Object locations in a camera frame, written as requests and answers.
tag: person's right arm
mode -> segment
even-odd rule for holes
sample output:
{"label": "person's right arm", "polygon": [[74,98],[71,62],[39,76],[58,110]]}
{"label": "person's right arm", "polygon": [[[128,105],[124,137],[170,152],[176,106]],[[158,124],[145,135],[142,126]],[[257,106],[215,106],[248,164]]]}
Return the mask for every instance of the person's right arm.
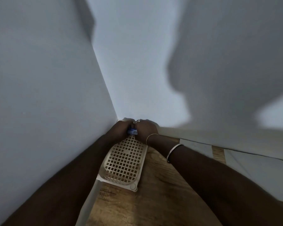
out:
{"label": "person's right arm", "polygon": [[[136,139],[164,157],[177,144],[158,133],[150,121],[136,123]],[[283,204],[257,184],[218,161],[183,145],[169,156],[170,163],[200,195],[223,225],[281,225]]]}

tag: grid pattern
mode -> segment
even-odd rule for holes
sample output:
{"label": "grid pattern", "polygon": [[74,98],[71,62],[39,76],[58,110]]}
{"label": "grid pattern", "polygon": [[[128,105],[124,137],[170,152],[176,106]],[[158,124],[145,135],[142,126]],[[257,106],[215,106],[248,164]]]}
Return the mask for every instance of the grid pattern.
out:
{"label": "grid pattern", "polygon": [[104,162],[104,178],[121,185],[134,182],[140,172],[145,149],[146,145],[135,140],[134,135],[115,144]]}

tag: forearm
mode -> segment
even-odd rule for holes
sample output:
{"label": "forearm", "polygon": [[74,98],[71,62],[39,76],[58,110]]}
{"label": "forearm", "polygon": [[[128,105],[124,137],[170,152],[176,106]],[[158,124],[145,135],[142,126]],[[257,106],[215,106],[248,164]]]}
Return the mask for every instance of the forearm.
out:
{"label": "forearm", "polygon": [[[148,145],[164,157],[177,143],[152,135]],[[248,178],[184,146],[169,161],[224,225],[283,225],[283,205]]]}
{"label": "forearm", "polygon": [[113,144],[106,135],[100,137],[44,183],[3,225],[74,225]]}

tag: person's left arm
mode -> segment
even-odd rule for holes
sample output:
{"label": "person's left arm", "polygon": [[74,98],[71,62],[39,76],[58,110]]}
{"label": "person's left arm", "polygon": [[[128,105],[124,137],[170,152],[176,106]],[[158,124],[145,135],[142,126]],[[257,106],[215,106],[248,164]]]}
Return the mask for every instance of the person's left arm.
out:
{"label": "person's left arm", "polygon": [[128,136],[129,127],[133,127],[132,121],[118,121],[45,182],[2,226],[75,225],[105,156],[114,144]]}

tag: hand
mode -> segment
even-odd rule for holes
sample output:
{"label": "hand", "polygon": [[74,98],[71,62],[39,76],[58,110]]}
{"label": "hand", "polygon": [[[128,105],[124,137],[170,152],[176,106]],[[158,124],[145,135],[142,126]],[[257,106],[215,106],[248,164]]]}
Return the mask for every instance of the hand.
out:
{"label": "hand", "polygon": [[117,123],[106,133],[106,136],[113,144],[117,144],[128,137],[128,128],[134,128],[133,120],[117,121]]}
{"label": "hand", "polygon": [[140,120],[135,123],[135,127],[137,129],[135,139],[144,144],[146,144],[148,136],[154,133],[158,134],[156,125],[151,121]]}

